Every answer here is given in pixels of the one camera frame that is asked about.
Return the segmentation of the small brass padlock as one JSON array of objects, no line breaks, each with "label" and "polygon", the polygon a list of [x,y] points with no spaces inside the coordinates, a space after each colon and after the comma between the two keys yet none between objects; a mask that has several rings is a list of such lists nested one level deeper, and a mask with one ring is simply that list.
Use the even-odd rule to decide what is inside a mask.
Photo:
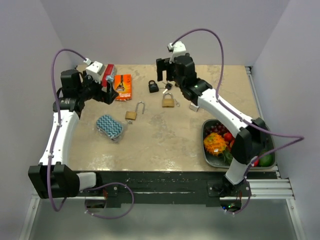
[{"label": "small brass padlock", "polygon": [[136,118],[137,118],[137,114],[138,114],[138,108],[139,106],[142,105],[142,111],[141,113],[144,114],[145,112],[145,107],[146,107],[146,104],[143,102],[143,101],[139,101],[136,106],[135,106],[135,110],[134,111],[127,111],[125,113],[125,119],[126,120],[132,120],[132,121],[135,121]]}]

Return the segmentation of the large brass padlock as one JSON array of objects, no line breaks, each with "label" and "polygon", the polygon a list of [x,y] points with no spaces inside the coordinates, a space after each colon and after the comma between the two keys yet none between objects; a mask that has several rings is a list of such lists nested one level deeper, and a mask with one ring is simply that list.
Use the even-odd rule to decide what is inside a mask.
[{"label": "large brass padlock", "polygon": [[163,94],[161,106],[163,108],[174,108],[179,107],[180,103],[174,98],[173,94],[166,92]]}]

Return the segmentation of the black padlock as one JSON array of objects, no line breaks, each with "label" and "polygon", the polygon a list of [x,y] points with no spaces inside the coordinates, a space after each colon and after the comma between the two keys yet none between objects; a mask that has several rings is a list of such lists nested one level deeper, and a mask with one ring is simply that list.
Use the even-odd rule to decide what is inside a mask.
[{"label": "black padlock", "polygon": [[148,82],[148,90],[149,90],[150,93],[159,92],[158,84],[154,80],[150,80]]}]

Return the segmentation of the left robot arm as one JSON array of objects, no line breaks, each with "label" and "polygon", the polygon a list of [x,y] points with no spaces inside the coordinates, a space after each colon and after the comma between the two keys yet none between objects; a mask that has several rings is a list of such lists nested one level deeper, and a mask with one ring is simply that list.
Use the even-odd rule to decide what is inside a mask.
[{"label": "left robot arm", "polygon": [[39,197],[76,197],[86,189],[92,196],[99,196],[104,184],[95,172],[77,173],[68,167],[69,149],[85,102],[95,100],[110,105],[118,96],[113,79],[104,75],[96,81],[88,70],[69,69],[60,74],[62,97],[53,103],[53,124],[48,144],[38,165],[30,166],[28,177]]}]

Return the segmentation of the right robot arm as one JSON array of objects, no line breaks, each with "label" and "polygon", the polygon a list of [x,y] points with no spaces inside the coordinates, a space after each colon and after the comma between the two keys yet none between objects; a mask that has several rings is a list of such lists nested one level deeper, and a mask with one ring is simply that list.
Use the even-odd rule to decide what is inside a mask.
[{"label": "right robot arm", "polygon": [[156,60],[157,81],[174,81],[185,99],[206,110],[217,118],[235,138],[231,147],[232,162],[225,174],[228,181],[223,183],[223,192],[230,197],[240,190],[251,160],[258,156],[267,143],[266,124],[261,118],[253,119],[237,110],[222,97],[218,90],[199,78],[195,64],[189,54]]}]

